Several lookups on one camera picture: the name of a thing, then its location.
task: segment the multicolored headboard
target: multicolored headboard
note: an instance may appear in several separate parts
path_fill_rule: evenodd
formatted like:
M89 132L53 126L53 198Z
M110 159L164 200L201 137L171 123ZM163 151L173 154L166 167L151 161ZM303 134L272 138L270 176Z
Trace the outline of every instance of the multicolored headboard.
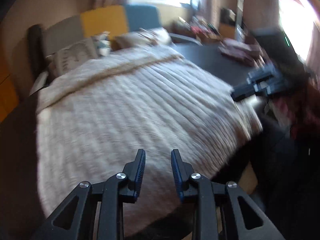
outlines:
M140 28L160 27L159 13L151 5L112 5L105 8L86 11L67 18L44 31L45 56L71 45L84 38L104 31L113 37Z

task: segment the silver screw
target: silver screw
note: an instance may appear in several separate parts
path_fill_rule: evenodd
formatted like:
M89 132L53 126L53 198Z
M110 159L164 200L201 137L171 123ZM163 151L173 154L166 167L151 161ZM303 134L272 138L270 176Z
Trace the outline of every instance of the silver screw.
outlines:
M237 187L237 184L234 182L234 181L229 181L227 183L228 187L231 187L231 188L236 188Z
M199 178L201 178L201 175L200 175L199 173L192 173L192 174L191 174L191 178L193 178L193 179L199 179Z
M117 174L117 179L124 179L127 175L125 175L124 173L118 173Z
M87 181L83 181L83 182L80 182L80 188L86 188L86 187L89 187L89 182Z

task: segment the pillow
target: pillow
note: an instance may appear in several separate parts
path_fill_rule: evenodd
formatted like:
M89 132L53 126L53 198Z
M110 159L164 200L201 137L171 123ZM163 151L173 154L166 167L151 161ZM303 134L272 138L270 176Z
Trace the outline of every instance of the pillow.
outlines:
M109 39L110 32L103 32L92 36L94 45L96 46L97 53L99 56L107 56L111 51L111 44Z
M125 33L115 37L122 49L139 46L169 45L171 38L164 28L150 30L140 29L138 32Z
M93 44L92 38L78 41L68 47L60 49L55 54L55 64L58 76L61 76L89 59L97 59L98 54Z

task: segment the blanket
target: blanket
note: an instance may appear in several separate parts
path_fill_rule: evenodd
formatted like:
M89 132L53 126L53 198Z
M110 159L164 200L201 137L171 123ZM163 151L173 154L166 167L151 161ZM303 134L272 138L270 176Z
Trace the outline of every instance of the blanket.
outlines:
M178 205L171 150L208 178L261 131L231 87L166 46L121 50L58 77L39 93L38 192L45 215L83 180L105 181L146 151L135 204L124 204L132 235Z

